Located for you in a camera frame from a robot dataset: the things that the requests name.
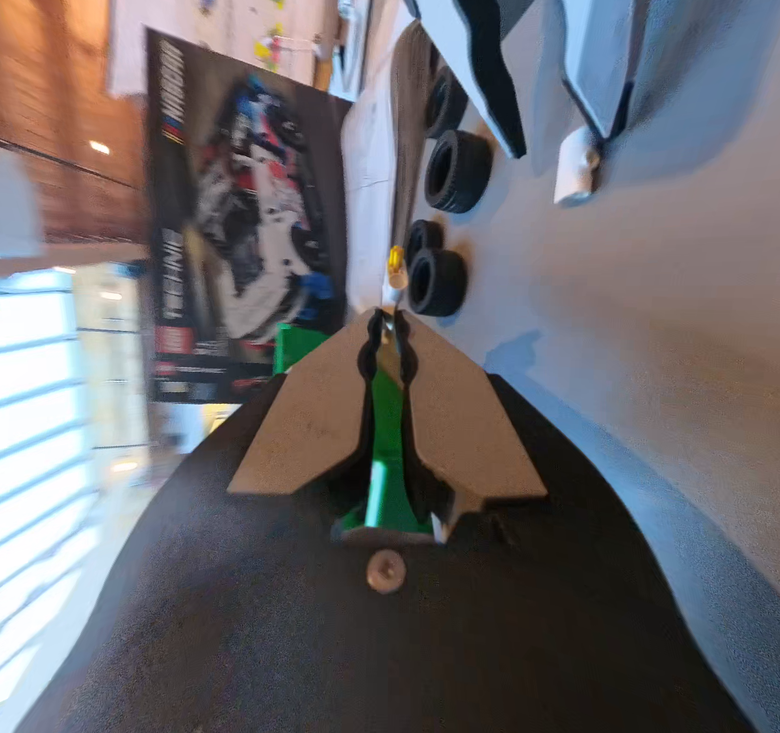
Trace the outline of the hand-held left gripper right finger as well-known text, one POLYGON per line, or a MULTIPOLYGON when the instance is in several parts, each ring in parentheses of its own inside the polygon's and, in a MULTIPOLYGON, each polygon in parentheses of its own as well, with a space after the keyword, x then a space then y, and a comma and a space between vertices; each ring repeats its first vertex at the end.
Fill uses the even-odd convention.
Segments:
POLYGON ((405 311, 394 314, 405 493, 447 541, 461 518, 549 493, 486 371, 405 311))

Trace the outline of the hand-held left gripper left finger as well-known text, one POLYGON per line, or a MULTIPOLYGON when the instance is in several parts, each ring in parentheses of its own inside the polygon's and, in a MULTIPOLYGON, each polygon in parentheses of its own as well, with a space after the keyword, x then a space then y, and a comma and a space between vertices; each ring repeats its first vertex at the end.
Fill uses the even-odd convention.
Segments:
POLYGON ((328 338, 285 375, 228 485, 237 495, 291 495, 320 481, 365 497, 375 437, 372 385, 381 309, 328 338))

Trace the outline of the green box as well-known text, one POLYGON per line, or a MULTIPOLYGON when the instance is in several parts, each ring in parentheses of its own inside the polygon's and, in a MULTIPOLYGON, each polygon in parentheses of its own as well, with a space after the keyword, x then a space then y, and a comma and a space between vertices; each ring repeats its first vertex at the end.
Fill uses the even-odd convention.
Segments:
POLYGON ((334 535, 368 529, 369 537, 379 530, 391 536, 410 534, 408 542, 434 541, 431 519, 419 521, 410 507, 403 479, 401 433, 402 393, 391 377, 379 369, 372 381, 375 434, 370 483, 364 500, 335 525, 334 535))

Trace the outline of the white brick connector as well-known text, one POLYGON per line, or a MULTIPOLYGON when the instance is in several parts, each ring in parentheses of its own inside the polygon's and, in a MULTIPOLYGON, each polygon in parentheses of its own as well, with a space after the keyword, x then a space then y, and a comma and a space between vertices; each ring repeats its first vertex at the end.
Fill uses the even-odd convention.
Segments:
POLYGON ((571 207, 587 201, 597 185, 600 134, 589 125, 569 133, 559 147, 553 204, 571 207))
POLYGON ((407 286, 408 275, 404 264, 398 270, 386 269, 381 302, 383 313, 382 343, 385 345, 391 344, 395 339, 395 315, 405 298, 407 286))

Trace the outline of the white instruction booklet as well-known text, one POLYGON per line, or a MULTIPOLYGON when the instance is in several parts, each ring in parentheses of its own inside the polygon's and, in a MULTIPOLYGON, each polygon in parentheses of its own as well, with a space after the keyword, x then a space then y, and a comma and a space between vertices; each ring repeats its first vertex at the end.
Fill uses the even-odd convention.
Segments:
POLYGON ((401 32, 342 128, 346 190, 346 299, 355 314, 395 302, 393 255, 404 251, 425 141, 435 71, 431 38, 418 19, 401 32))

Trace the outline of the grey desk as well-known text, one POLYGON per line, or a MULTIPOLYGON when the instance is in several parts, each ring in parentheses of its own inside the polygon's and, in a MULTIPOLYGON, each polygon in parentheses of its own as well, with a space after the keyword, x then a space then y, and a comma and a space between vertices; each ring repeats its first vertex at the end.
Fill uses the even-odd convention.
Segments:
POLYGON ((778 731, 778 0, 637 0, 619 133, 593 195, 553 204, 588 125, 559 0, 502 41, 527 154, 442 214, 470 262, 444 337, 604 475, 707 660, 778 731))

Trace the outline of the black toy tyre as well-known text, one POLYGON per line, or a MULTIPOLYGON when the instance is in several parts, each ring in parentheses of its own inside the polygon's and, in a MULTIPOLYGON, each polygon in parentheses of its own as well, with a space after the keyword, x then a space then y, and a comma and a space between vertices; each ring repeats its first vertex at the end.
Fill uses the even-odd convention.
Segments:
POLYGON ((411 224, 405 241, 405 264, 411 270, 420 251, 440 250, 444 245, 444 229, 438 221, 417 219, 411 224))
POLYGON ((424 109, 424 134, 437 140, 443 133, 458 129, 469 102, 468 95, 449 66, 438 71, 424 109))
POLYGON ((446 130, 436 140, 424 178, 427 204, 438 211, 471 211, 487 189, 493 151, 482 136, 446 130))
POLYGON ((466 261, 456 251, 422 248, 409 268, 408 304, 420 316, 446 318, 463 304, 466 261))

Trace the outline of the dark cardboard box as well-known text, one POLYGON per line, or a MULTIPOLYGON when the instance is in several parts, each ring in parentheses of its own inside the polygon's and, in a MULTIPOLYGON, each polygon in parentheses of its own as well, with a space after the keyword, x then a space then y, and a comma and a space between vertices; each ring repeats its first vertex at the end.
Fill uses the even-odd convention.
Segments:
POLYGON ((352 103, 146 29, 154 398, 240 404, 346 316, 352 103))

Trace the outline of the white paper sheet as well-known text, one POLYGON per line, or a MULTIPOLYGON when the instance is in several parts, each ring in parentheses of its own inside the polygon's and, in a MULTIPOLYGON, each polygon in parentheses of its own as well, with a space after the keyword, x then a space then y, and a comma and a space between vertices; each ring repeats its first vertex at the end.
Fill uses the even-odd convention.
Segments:
POLYGON ((147 29, 312 84, 337 35, 338 0, 111 0, 107 91, 147 90, 147 29))

